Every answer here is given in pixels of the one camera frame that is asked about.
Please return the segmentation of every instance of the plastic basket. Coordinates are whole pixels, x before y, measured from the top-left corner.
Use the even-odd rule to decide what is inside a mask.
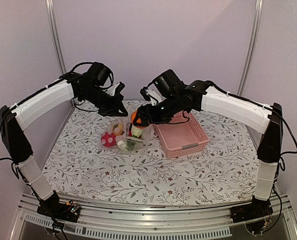
[[[181,124],[155,125],[155,131],[168,159],[201,152],[209,138],[192,113],[185,114],[189,121]],[[182,113],[177,113],[171,123],[185,122]]]

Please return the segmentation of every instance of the red polka dot object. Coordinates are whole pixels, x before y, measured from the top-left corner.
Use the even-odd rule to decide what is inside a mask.
[[[100,142],[103,144],[105,147],[113,147],[117,142],[115,140],[115,135],[114,134],[108,134],[107,132],[102,135],[100,138]]]

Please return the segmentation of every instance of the plastic bag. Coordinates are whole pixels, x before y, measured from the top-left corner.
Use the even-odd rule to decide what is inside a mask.
[[[153,134],[152,126],[137,128],[131,124],[130,119],[124,117],[111,122],[100,141],[107,148],[117,146],[121,151],[130,153],[146,144]]]

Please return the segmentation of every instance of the white wall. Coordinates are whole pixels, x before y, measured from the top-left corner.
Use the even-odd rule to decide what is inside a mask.
[[[255,2],[66,0],[54,9],[67,68],[103,62],[125,83],[125,99],[142,99],[140,89],[170,68],[186,83],[210,79],[236,92]]]
[[[297,139],[297,0],[267,0],[244,96],[280,103]],[[284,128],[283,150],[295,149]],[[287,192],[297,219],[297,155],[285,156],[278,188]]]
[[[0,107],[19,102],[60,75],[45,1],[0,1]],[[45,115],[27,131],[39,165],[67,116],[70,104]],[[0,157],[8,154],[0,145]],[[27,187],[0,162],[0,240],[9,235],[15,209]]]

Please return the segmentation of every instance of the floral tablecloth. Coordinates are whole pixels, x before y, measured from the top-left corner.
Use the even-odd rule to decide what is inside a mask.
[[[129,113],[140,101],[124,101]],[[85,103],[80,108],[91,110]],[[258,160],[245,125],[222,115],[193,111],[209,137],[202,152],[169,160],[159,139],[135,154],[104,148],[101,134],[113,117],[75,109],[43,174],[60,193],[153,205],[205,205],[250,200]]]

